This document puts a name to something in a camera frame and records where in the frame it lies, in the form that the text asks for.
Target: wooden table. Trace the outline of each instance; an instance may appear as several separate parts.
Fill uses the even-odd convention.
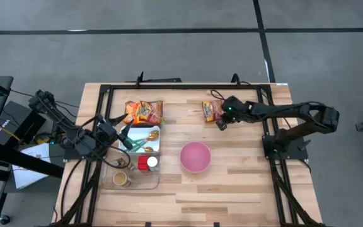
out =
[[[100,85],[85,84],[77,125],[95,115]],[[292,103],[288,86],[271,84],[271,88],[276,105]],[[258,102],[255,90],[219,91],[224,97],[234,95],[242,101]],[[210,90],[115,90],[110,117],[122,115],[124,103],[129,100],[164,101],[166,123],[161,129],[160,183],[152,190],[99,187],[93,226],[143,226],[146,221],[153,226],[211,226],[214,222],[221,226],[279,226],[270,166],[264,158],[262,124],[241,122],[228,125],[221,132],[214,123],[205,123],[202,113],[201,101],[213,99]],[[288,121],[290,125],[297,124],[296,119]],[[287,127],[281,119],[278,123]],[[190,141],[202,141],[211,149],[211,164],[204,173],[190,174],[180,166],[180,150]],[[62,188],[74,164],[70,161],[65,167],[56,204],[58,213]],[[296,160],[287,164],[294,195],[313,219],[321,221],[309,170]],[[83,172],[84,161],[69,181],[65,210],[79,194]],[[284,195],[283,198],[285,216],[290,221]],[[89,197],[84,203],[82,221],[86,221],[88,208]]]

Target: pink bowl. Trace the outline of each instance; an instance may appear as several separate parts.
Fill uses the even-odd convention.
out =
[[[180,152],[181,165],[192,173],[206,170],[211,161],[209,148],[200,142],[186,144]]]

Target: chip bag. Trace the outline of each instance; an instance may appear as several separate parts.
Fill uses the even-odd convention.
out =
[[[125,103],[125,113],[128,114],[124,122],[128,124],[132,119],[133,124],[161,124],[163,118],[163,101]]]
[[[207,122],[213,122],[221,118],[221,115],[224,113],[221,107],[222,103],[223,100],[202,102],[202,110],[204,111],[204,116]]]

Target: table leg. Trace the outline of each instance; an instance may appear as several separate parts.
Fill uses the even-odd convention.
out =
[[[0,160],[28,170],[62,178],[64,168],[0,145]]]

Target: concrete floor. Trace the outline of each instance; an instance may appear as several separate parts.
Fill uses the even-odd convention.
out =
[[[363,1],[260,0],[266,28],[363,27]],[[0,30],[256,27],[250,0],[0,0]],[[267,34],[277,82],[294,102],[340,111],[334,134],[309,136],[314,187],[329,226],[363,226],[363,33]],[[85,82],[181,77],[183,81],[267,82],[257,33],[0,35],[0,75],[13,89],[51,91],[77,104]],[[27,97],[10,99],[27,105]],[[10,226],[51,221],[59,180],[10,194]]]

